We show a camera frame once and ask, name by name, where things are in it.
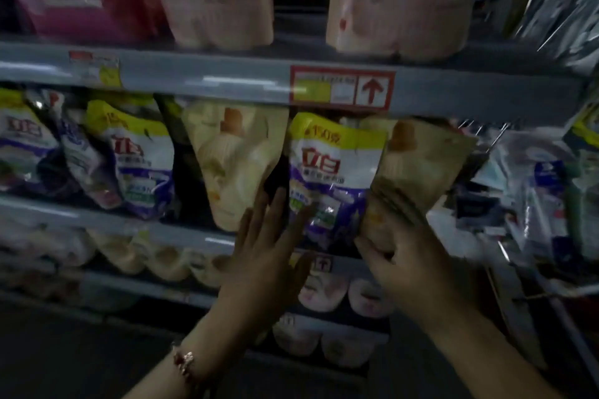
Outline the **beige refill pouch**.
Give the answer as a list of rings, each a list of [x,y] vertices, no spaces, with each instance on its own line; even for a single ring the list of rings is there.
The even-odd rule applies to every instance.
[[[387,134],[360,235],[369,238],[378,251],[393,254],[392,232],[386,227],[383,206],[375,200],[375,194],[399,190],[426,214],[451,188],[477,139],[418,119],[369,116],[360,121],[359,127]]]

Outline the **person's left forearm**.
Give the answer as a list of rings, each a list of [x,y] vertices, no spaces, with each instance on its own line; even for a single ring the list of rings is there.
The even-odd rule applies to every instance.
[[[266,324],[213,308],[122,399],[198,399]]]

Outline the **person's right forearm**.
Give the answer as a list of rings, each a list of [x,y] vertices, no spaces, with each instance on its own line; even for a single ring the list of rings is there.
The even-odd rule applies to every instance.
[[[418,323],[475,399],[564,399],[470,303],[433,305]]]

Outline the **bunch of hanging clear packets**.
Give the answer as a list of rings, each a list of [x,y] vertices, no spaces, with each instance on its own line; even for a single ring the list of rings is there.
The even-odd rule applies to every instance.
[[[448,193],[458,228],[498,240],[509,264],[535,270],[548,295],[599,297],[599,164],[554,127],[464,121],[475,151]]]

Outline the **pink white pouch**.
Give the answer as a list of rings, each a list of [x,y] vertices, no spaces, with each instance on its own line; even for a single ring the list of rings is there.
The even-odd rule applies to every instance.
[[[314,354],[322,333],[302,329],[296,325],[296,317],[285,313],[272,327],[274,340],[278,347],[291,356],[306,358]]]
[[[394,304],[385,296],[383,289],[365,279],[350,281],[348,301],[357,315],[372,320],[387,318],[394,311]]]
[[[357,369],[366,365],[377,348],[377,344],[356,336],[338,337],[324,333],[320,347],[327,362],[345,369]]]
[[[342,275],[311,272],[298,294],[298,301],[313,312],[333,312],[347,294],[349,282]]]

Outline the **red arrow price label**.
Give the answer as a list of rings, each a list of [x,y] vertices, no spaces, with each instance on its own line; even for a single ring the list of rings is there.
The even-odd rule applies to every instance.
[[[352,112],[387,112],[396,71],[292,65],[289,102],[293,106],[336,108]]]

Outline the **white purple detergent pouch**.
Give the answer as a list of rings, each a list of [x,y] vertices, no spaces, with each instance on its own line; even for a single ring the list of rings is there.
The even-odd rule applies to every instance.
[[[68,169],[80,188],[104,210],[121,207],[123,200],[107,159],[85,130],[86,100],[51,88],[42,88],[41,95],[56,124]]]
[[[124,206],[144,220],[166,214],[175,198],[175,151],[166,125],[94,99],[87,104],[85,126],[109,148]]]
[[[304,207],[318,206],[304,227],[306,242],[321,251],[351,242],[365,213],[386,132],[300,112],[291,121],[288,135],[290,217]]]
[[[61,145],[21,91],[0,88],[0,191],[56,195],[64,186]]]

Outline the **yellow price label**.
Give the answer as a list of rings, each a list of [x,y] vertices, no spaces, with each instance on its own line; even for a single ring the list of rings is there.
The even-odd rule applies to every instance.
[[[122,89],[124,88],[117,55],[90,50],[69,50],[70,69],[83,86]]]

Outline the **small red price label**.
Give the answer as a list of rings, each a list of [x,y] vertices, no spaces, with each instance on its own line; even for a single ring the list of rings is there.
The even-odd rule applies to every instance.
[[[295,267],[297,262],[302,258],[305,252],[294,252],[289,259],[289,264]],[[311,273],[331,273],[333,271],[334,258],[323,253],[312,253],[311,257]]]

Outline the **row of cream pouches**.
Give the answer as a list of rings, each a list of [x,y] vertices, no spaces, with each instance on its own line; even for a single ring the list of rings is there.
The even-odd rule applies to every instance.
[[[48,258],[61,267],[71,268],[83,267],[101,257],[130,276],[149,272],[167,282],[194,278],[211,289],[220,289],[231,262],[230,255],[153,243],[145,232],[134,236],[113,235],[3,216],[0,216],[0,248],[22,257]]]

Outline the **cream refill pouch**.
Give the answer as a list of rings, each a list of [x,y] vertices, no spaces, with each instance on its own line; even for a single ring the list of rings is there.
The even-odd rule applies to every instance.
[[[284,106],[196,101],[182,112],[214,223],[236,232],[278,164],[289,122]]]

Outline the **person's left hand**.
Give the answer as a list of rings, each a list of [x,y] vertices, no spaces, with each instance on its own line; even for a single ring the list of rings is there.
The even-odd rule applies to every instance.
[[[271,205],[261,192],[252,207],[255,243],[240,255],[236,245],[216,303],[212,306],[235,315],[254,315],[266,324],[276,323],[296,301],[299,292],[291,292],[290,256],[303,238],[303,230],[314,208],[303,207],[287,224],[278,244],[271,246]]]

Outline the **person's right hand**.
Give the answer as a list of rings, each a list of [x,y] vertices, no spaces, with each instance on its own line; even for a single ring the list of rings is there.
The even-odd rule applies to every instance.
[[[390,259],[384,256],[390,262],[390,278],[379,284],[386,295],[418,325],[418,318],[433,305],[459,300],[470,303],[461,294],[450,256],[425,214],[399,190],[384,191],[374,198],[383,206],[395,247]]]

